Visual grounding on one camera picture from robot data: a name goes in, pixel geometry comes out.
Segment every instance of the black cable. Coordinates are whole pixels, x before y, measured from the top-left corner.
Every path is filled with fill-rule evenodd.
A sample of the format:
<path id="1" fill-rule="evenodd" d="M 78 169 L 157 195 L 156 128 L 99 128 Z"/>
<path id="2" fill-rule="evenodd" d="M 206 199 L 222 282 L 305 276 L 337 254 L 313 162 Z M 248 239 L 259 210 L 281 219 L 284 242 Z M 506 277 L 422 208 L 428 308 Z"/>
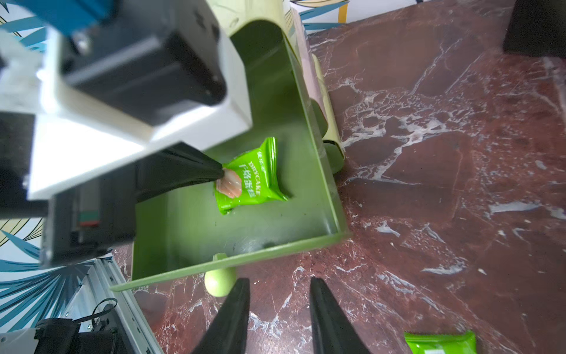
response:
<path id="1" fill-rule="evenodd" d="M 98 313 L 95 313 L 95 312 L 96 312 L 96 309 L 97 309 L 97 308 L 100 306 L 100 304 L 102 304 L 104 301 L 114 301 L 115 304 L 114 304 L 114 306 L 112 306 L 112 307 L 111 307 L 110 309 L 108 309 L 108 310 L 104 310 L 104 311 L 100 311 L 100 312 L 98 312 Z M 105 298 L 104 300 L 100 301 L 100 302 L 95 306 L 95 309 L 92 310 L 92 315 L 78 318 L 78 319 L 74 320 L 73 322 L 74 322 L 74 323 L 81 323 L 81 322 L 88 321 L 88 320 L 90 319 L 90 320 L 92 321 L 92 329 L 94 330 L 94 328 L 95 328 L 95 318 L 98 318 L 98 317 L 100 317 L 100 316 L 104 316 L 104 315 L 106 315 L 106 314 L 109 314 L 112 310 L 114 310 L 114 308 L 115 308 L 117 305 L 118 305 L 118 300 L 117 300 L 116 298 L 114 298 L 114 297 L 107 297 L 107 298 Z"/>

